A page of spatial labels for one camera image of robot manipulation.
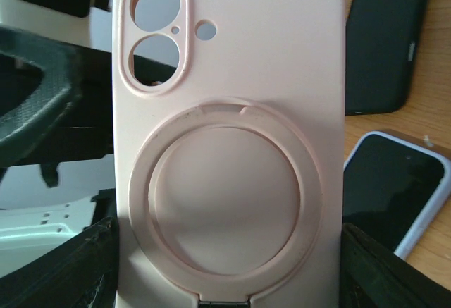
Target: smartphone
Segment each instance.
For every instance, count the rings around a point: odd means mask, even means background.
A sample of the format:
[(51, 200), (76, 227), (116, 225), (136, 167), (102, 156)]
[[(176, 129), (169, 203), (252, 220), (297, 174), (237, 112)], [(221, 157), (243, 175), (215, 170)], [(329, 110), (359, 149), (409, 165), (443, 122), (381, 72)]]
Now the smartphone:
[(390, 113), (409, 95), (427, 0), (352, 0), (346, 115)]
[(369, 132), (345, 163), (343, 222), (405, 259), (451, 192), (444, 156)]

